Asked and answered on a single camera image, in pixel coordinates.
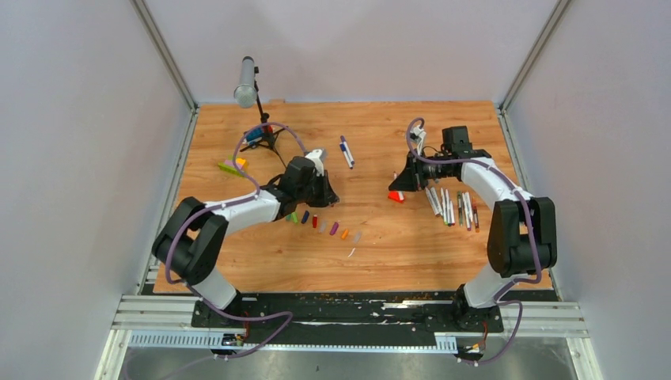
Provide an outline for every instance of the blue object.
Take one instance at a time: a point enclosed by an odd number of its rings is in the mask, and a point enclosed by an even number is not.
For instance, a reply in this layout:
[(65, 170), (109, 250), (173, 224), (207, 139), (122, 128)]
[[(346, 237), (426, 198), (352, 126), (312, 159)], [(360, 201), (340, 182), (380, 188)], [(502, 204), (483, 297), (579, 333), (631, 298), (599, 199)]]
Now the blue object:
[(261, 137), (263, 137), (263, 128), (257, 128), (254, 131), (251, 131), (249, 135), (245, 137), (245, 140), (247, 140), (247, 144), (249, 144), (261, 139)]

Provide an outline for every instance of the black tripod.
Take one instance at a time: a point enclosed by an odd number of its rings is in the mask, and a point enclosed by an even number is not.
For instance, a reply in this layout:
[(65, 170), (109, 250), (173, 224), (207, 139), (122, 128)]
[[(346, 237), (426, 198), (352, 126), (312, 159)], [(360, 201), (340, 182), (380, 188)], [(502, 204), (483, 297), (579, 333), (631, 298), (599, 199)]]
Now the black tripod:
[[(254, 67), (254, 74), (258, 73), (259, 73), (259, 67)], [(254, 80), (254, 89), (256, 90), (256, 106), (259, 108), (259, 114), (261, 115), (261, 123), (262, 124), (267, 123), (268, 119), (270, 119), (271, 116), (263, 111), (263, 106), (261, 105), (261, 98), (259, 97), (259, 85), (256, 83), (256, 79)], [(261, 127), (261, 129), (263, 134), (261, 135), (260, 140), (250, 142), (249, 145), (240, 149), (240, 152), (244, 152), (247, 149), (256, 149), (258, 146), (261, 146), (262, 148), (266, 148), (268, 150), (275, 152), (275, 154), (277, 154), (277, 157), (279, 157), (279, 160), (282, 162), (282, 165), (286, 167), (284, 160), (282, 160), (282, 156), (279, 155), (277, 148), (275, 148), (275, 143), (277, 142), (277, 136), (282, 131), (284, 131), (284, 129), (280, 129), (277, 132), (273, 132), (272, 127), (270, 125)]]

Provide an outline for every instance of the cable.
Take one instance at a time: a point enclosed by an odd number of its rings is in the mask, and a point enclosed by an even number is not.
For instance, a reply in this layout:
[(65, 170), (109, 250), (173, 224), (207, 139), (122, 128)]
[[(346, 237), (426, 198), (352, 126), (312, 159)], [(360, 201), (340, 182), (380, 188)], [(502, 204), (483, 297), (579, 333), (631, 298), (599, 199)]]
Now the cable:
[(480, 342), (476, 343), (478, 346), (482, 346), (483, 351), (487, 347), (487, 335), (489, 335), (489, 331), (487, 329), (487, 322), (483, 321), (483, 327), (484, 327), (484, 333), (483, 333), (483, 339), (480, 340)]
[[(282, 128), (282, 129), (288, 131), (289, 133), (291, 133), (291, 135), (294, 137), (294, 139), (296, 139), (296, 143), (298, 143), (298, 146), (301, 147), (301, 151), (303, 152), (303, 154), (308, 153), (307, 149), (305, 148), (305, 145), (303, 145), (303, 142), (301, 141), (301, 138), (299, 138), (298, 135), (296, 135), (296, 133), (294, 131), (292, 131), (289, 127), (287, 127), (284, 124), (276, 123), (276, 122), (262, 123), (262, 124), (257, 125), (256, 127), (252, 128), (252, 129), (250, 129), (249, 131), (245, 132), (242, 135), (242, 138), (240, 139), (240, 141), (235, 146), (235, 151), (233, 152), (233, 157), (232, 157), (231, 161), (233, 162), (233, 165), (236, 168), (237, 172), (240, 175), (242, 175), (244, 178), (247, 178), (248, 180), (250, 180), (254, 184), (254, 187), (256, 188), (256, 190), (254, 191), (254, 194), (250, 195), (248, 197), (245, 197), (243, 199), (237, 199), (237, 200), (234, 200), (234, 201), (230, 201), (228, 203), (217, 204), (217, 205), (214, 205), (214, 206), (205, 207), (202, 210), (197, 211), (196, 213), (194, 213), (190, 218), (188, 218), (184, 222), (184, 224), (182, 224), (180, 229), (177, 231), (177, 234), (175, 235), (174, 239), (172, 240), (172, 244), (170, 245), (170, 248), (168, 250), (168, 255), (165, 258), (165, 279), (168, 281), (168, 283), (174, 284), (174, 283), (180, 283), (180, 282), (184, 281), (183, 279), (175, 280), (175, 279), (172, 279), (170, 277), (170, 265), (172, 264), (172, 257), (175, 254), (175, 248), (177, 246), (177, 242), (180, 240), (180, 238), (182, 237), (182, 235), (184, 234), (186, 229), (191, 225), (191, 223), (194, 220), (196, 220), (199, 216), (201, 216), (201, 215), (203, 215), (207, 212), (217, 210), (217, 209), (220, 209), (220, 208), (224, 208), (224, 207), (228, 207), (228, 206), (235, 206), (237, 204), (243, 204), (243, 203), (249, 202), (251, 200), (254, 200), (261, 193), (261, 188), (259, 186), (259, 183), (256, 182), (252, 177), (247, 175), (247, 173), (244, 170), (242, 170), (242, 168), (240, 166), (238, 166), (236, 164), (236, 162), (237, 162), (236, 157), (237, 157), (237, 154), (240, 152), (240, 148), (242, 146), (242, 143), (245, 141), (245, 138), (247, 137), (247, 135), (249, 135), (252, 131), (254, 131), (258, 128), (266, 127), (268, 125), (276, 125), (276, 126)], [(166, 376), (162, 377), (160, 380), (166, 380), (168, 378), (171, 378), (171, 377), (173, 377), (173, 376), (175, 376), (175, 375), (177, 375), (181, 372), (184, 372), (188, 368), (191, 368), (194, 365), (200, 364), (200, 363), (205, 362), (207, 360), (216, 359), (216, 358), (219, 358), (219, 357), (223, 357), (224, 360), (228, 360), (228, 359), (242, 358), (242, 357), (245, 357), (247, 355), (251, 355), (254, 352), (259, 351), (263, 346), (268, 344), (268, 342), (273, 340), (281, 331), (284, 330), (285, 327), (287, 327), (289, 325), (289, 323), (291, 322), (291, 319), (294, 317), (294, 314), (291, 313), (290, 311), (282, 311), (282, 312), (274, 313), (274, 314), (267, 315), (267, 316), (264, 316), (264, 317), (238, 317), (238, 316), (230, 315), (230, 314), (226, 313), (225, 311), (220, 310), (219, 308), (217, 308), (217, 306), (213, 305), (210, 301), (206, 300), (200, 293), (198, 293), (198, 291), (196, 291), (196, 289), (194, 289), (192, 287), (189, 287), (188, 284), (187, 284), (187, 288), (194, 295), (197, 295), (198, 297), (200, 297), (203, 300), (203, 303), (205, 303), (208, 307), (210, 307), (215, 313), (217, 313), (217, 314), (219, 314), (219, 315), (221, 315), (225, 318), (232, 319), (234, 321), (243, 321), (243, 322), (270, 321), (270, 320), (275, 319), (277, 317), (286, 317), (286, 320), (270, 336), (268, 336), (265, 340), (263, 340), (261, 343), (257, 344), (253, 348), (250, 348), (250, 349), (248, 349), (246, 351), (243, 351), (239, 354), (216, 355), (214, 358), (212, 356), (206, 356), (206, 357), (203, 357), (203, 358), (200, 358), (200, 359), (196, 359), (196, 360), (192, 361), (191, 363), (188, 363), (188, 364), (184, 365), (183, 367), (178, 368), (177, 370), (173, 371), (172, 373), (167, 374)], [(128, 369), (127, 369), (128, 362), (130, 362), (130, 359), (127, 359), (123, 364), (123, 376), (125, 377), (126, 380), (131, 380), (131, 378), (128, 376)]]
[(277, 148), (273, 147), (273, 152), (275, 152), (275, 154), (277, 154), (277, 157), (279, 157), (279, 160), (282, 162), (282, 165), (284, 166), (284, 169), (286, 169), (286, 164), (284, 163), (284, 160), (282, 160), (282, 156), (277, 151)]
[(190, 218), (188, 218), (186, 220), (186, 222), (184, 222), (182, 227), (180, 227), (180, 229), (177, 231), (177, 234), (175, 235), (175, 238), (173, 238), (172, 243), (170, 243), (170, 248), (168, 249), (168, 255), (165, 257), (165, 279), (166, 279), (166, 281), (168, 281), (168, 283), (175, 284), (175, 283), (181, 283), (183, 281), (182, 279), (172, 279), (172, 277), (170, 275), (170, 266), (172, 264), (172, 256), (174, 256), (174, 254), (175, 254), (175, 249), (177, 247), (177, 243), (182, 238), (182, 235), (184, 235), (184, 232), (186, 232), (186, 229), (191, 225), (191, 223), (194, 220), (196, 220), (200, 215), (203, 215), (206, 212), (209, 212), (209, 211), (212, 211), (212, 210), (217, 210), (219, 208), (224, 208), (224, 207), (229, 207), (229, 206), (235, 206), (237, 204), (247, 203), (250, 200), (256, 199), (256, 197), (261, 193), (261, 187), (259, 186), (259, 183), (256, 182), (256, 180), (254, 180), (254, 178), (250, 177), (237, 164), (236, 159), (237, 159), (237, 154), (240, 152), (240, 148), (242, 147), (242, 143), (245, 141), (247, 136), (250, 133), (252, 133), (253, 131), (255, 131), (256, 129), (266, 127), (268, 125), (276, 125), (276, 126), (282, 128), (282, 129), (287, 130), (289, 133), (291, 133), (291, 135), (294, 137), (294, 139), (296, 139), (296, 143), (298, 143), (298, 146), (301, 147), (301, 151), (303, 152), (303, 154), (308, 153), (308, 151), (305, 149), (305, 145), (303, 145), (303, 142), (301, 141), (301, 138), (299, 138), (298, 135), (296, 135), (296, 132), (292, 131), (289, 127), (287, 127), (284, 124), (276, 123), (274, 121), (271, 121), (271, 122), (268, 122), (268, 123), (259, 124), (256, 127), (250, 129), (249, 131), (246, 131), (242, 135), (242, 138), (240, 139), (240, 141), (235, 146), (235, 150), (233, 151), (233, 158), (231, 159), (231, 162), (233, 163), (235, 169), (237, 170), (237, 172), (240, 175), (242, 175), (244, 178), (247, 178), (248, 180), (250, 180), (254, 184), (254, 188), (256, 189), (254, 191), (254, 194), (252, 194), (250, 196), (247, 196), (245, 198), (242, 198), (242, 199), (232, 200), (230, 202), (227, 202), (227, 203), (224, 203), (224, 204), (221, 204), (221, 205), (206, 207), (206, 208), (202, 209), (201, 211), (198, 211), (198, 212), (194, 213)]
[(522, 209), (524, 210), (524, 215), (525, 215), (525, 222), (529, 234), (529, 240), (531, 242), (531, 253), (533, 256), (533, 266), (536, 269), (536, 278), (535, 279), (523, 279), (523, 278), (516, 278), (512, 279), (508, 284), (506, 284), (504, 287), (502, 287), (496, 294), (494, 294), (494, 302), (496, 303), (497, 306), (507, 306), (511, 305), (513, 303), (517, 303), (520, 306), (520, 313), (517, 315), (517, 322), (515, 323), (515, 327), (513, 328), (513, 332), (510, 334), (510, 339), (506, 342), (506, 345), (503, 346), (501, 351), (499, 351), (496, 355), (492, 356), (489, 359), (486, 360), (480, 360), (478, 362), (474, 362), (471, 360), (465, 360), (466, 363), (472, 364), (474, 366), (477, 366), (479, 364), (489, 364), (494, 361), (496, 361), (498, 358), (500, 358), (506, 351), (508, 351), (508, 348), (510, 348), (510, 345), (512, 344), (513, 340), (515, 339), (515, 335), (517, 335), (517, 331), (520, 328), (520, 323), (522, 320), (522, 303), (518, 300), (513, 300), (513, 301), (505, 301), (505, 302), (499, 302), (501, 297), (510, 290), (511, 287), (515, 286), (516, 283), (540, 283), (541, 279), (543, 278), (542, 275), (542, 268), (540, 267), (540, 259), (538, 257), (538, 247), (536, 247), (536, 239), (533, 236), (533, 225), (531, 222), (531, 211), (529, 211), (529, 205), (526, 204), (526, 201), (522, 194), (517, 190), (517, 187), (515, 184), (508, 178), (506, 177), (505, 174), (503, 174), (500, 170), (490, 167), (489, 165), (485, 164), (484, 162), (474, 160), (471, 158), (458, 158), (458, 159), (451, 159), (451, 160), (436, 160), (436, 159), (429, 159), (422, 157), (417, 153), (415, 149), (412, 148), (412, 139), (410, 138), (410, 132), (412, 128), (417, 124), (417, 122), (420, 122), (421, 124), (419, 125), (419, 128), (424, 128), (424, 119), (422, 117), (415, 117), (413, 121), (410, 122), (408, 125), (408, 129), (405, 131), (405, 141), (408, 144), (408, 149), (412, 153), (412, 155), (415, 156), (418, 160), (421, 162), (425, 162), (427, 164), (462, 164), (462, 163), (472, 163), (472, 164), (477, 164), (480, 166), (483, 166), (490, 170), (492, 173), (496, 174), (501, 180), (506, 183), (508, 188), (513, 192), (513, 194), (520, 200), (520, 203), (522, 205)]
[(425, 146), (425, 147), (422, 149), (422, 154), (424, 154), (424, 150), (426, 150), (427, 148), (431, 148), (431, 149), (434, 150), (434, 152), (436, 152), (436, 153), (440, 153), (440, 151), (439, 151), (438, 149), (436, 149), (436, 148), (434, 148), (434, 147), (432, 147), (432, 146)]

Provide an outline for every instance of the blue marker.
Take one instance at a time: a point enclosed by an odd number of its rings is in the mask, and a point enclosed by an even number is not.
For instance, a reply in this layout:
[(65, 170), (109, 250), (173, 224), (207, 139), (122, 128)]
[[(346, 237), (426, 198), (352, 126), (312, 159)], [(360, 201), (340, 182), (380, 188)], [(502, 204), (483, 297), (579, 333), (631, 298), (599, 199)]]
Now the blue marker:
[(347, 140), (345, 140), (345, 136), (341, 135), (340, 141), (342, 141), (342, 144), (345, 146), (345, 151), (349, 156), (348, 159), (350, 160), (352, 166), (354, 166), (354, 156), (352, 156), (352, 151), (350, 150), (350, 147), (347, 145)]
[(340, 150), (343, 152), (343, 156), (345, 156), (345, 161), (347, 161), (347, 166), (349, 166), (350, 169), (353, 169), (354, 166), (352, 166), (352, 160), (350, 159), (350, 156), (347, 154), (347, 148), (345, 147), (345, 144), (340, 143)]

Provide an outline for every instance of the green object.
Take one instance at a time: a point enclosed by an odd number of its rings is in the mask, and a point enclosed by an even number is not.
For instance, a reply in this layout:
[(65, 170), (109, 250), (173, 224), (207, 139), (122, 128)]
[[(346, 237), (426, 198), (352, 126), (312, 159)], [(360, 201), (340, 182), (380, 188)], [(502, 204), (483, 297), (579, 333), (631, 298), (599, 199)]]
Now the green object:
[(238, 177), (242, 177), (242, 174), (240, 174), (240, 173), (239, 173), (234, 167), (232, 167), (231, 165), (227, 165), (227, 164), (226, 164), (227, 162), (230, 162), (230, 161), (219, 162), (219, 163), (217, 164), (217, 165), (219, 165), (219, 169), (221, 169), (221, 170), (223, 170), (223, 171), (225, 171), (225, 172), (227, 172), (227, 173), (234, 174), (234, 175), (236, 175), (236, 176), (238, 176)]

